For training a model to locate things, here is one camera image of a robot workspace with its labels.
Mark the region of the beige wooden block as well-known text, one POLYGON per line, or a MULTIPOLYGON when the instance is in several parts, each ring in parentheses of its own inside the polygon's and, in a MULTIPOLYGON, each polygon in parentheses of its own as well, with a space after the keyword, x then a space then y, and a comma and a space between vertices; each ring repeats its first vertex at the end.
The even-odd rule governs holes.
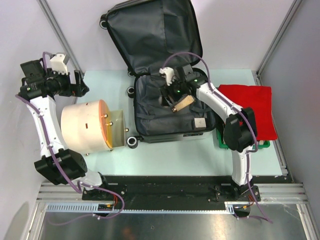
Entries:
POLYGON ((172 111, 174 113, 179 112, 182 109, 191 105, 194 101, 195 101, 195 98, 192 95, 187 95, 186 97, 184 97, 182 100, 180 100, 178 103, 176 103, 173 106, 172 111))

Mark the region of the beige drum with orange lid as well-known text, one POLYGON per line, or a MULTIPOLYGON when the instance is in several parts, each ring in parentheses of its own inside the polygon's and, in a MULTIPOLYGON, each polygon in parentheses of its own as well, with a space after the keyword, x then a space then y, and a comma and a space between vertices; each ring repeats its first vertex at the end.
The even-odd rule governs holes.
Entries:
POLYGON ((60 128, 68 148, 83 155, 126 145, 124 111, 110 110, 102 99, 64 107, 60 128))

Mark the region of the white square box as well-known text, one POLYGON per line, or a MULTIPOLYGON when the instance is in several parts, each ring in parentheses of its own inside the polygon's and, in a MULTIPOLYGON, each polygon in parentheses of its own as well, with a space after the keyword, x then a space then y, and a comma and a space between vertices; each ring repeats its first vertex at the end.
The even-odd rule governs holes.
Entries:
POLYGON ((207 127, 206 119, 204 117, 197 117, 193 120, 195 130, 205 130, 207 127))

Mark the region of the white black space suitcase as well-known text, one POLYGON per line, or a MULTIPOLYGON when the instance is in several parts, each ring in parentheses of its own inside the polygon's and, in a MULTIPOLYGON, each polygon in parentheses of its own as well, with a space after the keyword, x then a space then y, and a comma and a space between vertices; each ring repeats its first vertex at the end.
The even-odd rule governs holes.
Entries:
POLYGON ((135 80, 127 89, 133 100, 136 135, 127 139, 130 148, 139 142, 161 143, 197 140, 207 137, 216 127, 215 114, 195 99, 186 108, 173 112, 177 102, 167 102, 161 87, 162 67, 196 68, 203 48, 194 7, 189 0, 128 0, 115 5, 100 17, 135 80), (206 129, 194 129, 194 118, 205 118, 206 129))

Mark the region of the red cloth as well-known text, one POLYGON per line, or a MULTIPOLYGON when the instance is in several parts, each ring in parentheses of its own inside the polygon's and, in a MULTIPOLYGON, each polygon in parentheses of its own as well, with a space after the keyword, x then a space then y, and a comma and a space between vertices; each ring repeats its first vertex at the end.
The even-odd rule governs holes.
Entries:
POLYGON ((278 138, 272 119, 270 86, 221 84, 218 90, 237 105, 253 109, 258 141, 274 141, 278 138))

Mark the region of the green plastic tray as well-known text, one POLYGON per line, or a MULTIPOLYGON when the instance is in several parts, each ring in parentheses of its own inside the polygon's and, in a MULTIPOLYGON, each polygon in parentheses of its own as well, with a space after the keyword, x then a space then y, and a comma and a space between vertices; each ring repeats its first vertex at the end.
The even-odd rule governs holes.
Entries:
MULTIPOLYGON (((218 130, 216 130, 216 136, 217 136, 217 140, 218 140, 218 146, 221 149, 225 149, 228 150, 228 146, 225 144, 225 142, 223 141, 223 138, 220 134, 220 132, 218 130)), ((259 149, 265 149, 265 148, 269 148, 271 145, 270 141, 268 140, 260 140, 258 142, 258 148, 259 149)))

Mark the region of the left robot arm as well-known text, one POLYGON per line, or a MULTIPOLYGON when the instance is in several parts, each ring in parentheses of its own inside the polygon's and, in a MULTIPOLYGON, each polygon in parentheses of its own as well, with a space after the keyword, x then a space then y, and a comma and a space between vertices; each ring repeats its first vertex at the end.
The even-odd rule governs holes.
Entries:
POLYGON ((55 96, 82 97, 89 88, 80 71, 75 70, 75 83, 62 61, 57 67, 46 68, 43 58, 20 65, 24 77, 16 98, 26 104, 34 120, 39 143, 40 160, 34 162, 38 173, 54 185, 69 184, 81 193, 81 186, 100 200, 110 196, 111 188, 104 184, 99 172, 88 169, 84 157, 67 146, 58 122, 55 96))

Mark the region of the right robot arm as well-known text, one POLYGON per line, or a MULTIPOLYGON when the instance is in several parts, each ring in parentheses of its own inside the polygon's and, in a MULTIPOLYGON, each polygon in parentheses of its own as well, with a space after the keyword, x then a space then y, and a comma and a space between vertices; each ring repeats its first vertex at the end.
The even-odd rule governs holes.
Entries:
POLYGON ((165 79, 160 91, 166 101, 173 103, 180 95, 192 96, 222 120, 222 137, 232 155, 230 194, 235 200, 242 201, 252 189, 251 154, 258 150, 254 110, 227 98, 211 83, 208 74, 199 75, 190 64, 162 67, 159 74, 165 79))

